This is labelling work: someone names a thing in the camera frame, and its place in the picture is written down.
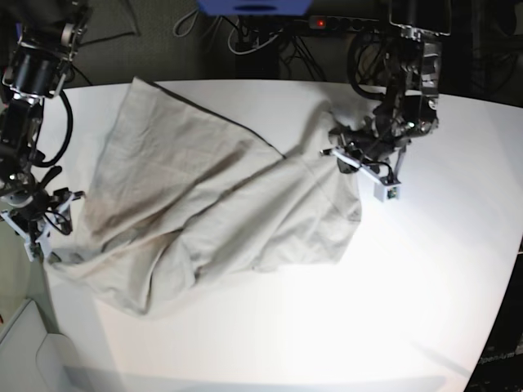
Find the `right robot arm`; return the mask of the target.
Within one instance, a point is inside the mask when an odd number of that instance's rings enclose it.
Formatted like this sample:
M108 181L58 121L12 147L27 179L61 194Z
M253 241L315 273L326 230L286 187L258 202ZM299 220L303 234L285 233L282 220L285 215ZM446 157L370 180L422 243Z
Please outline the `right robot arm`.
M63 86L92 9L86 1L3 1L1 12L22 28L2 73L2 86L11 94L1 114L1 199L11 206L3 220L34 245L46 225L62 234L72 230L58 210L69 191L50 195L46 187L60 173L57 163L72 137L74 117ZM38 140L45 101L56 97L66 111L65 138L47 159Z

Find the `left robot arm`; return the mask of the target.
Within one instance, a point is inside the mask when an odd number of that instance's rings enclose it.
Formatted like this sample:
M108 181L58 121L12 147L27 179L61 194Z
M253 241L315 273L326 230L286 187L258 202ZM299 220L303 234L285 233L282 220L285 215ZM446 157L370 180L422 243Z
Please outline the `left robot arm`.
M377 106L360 128L330 131L336 144L322 154L336 158L341 173L366 171L381 185L398 184L408 146L439 126L441 39L450 34L449 1L390 1L387 21L355 34L347 80Z

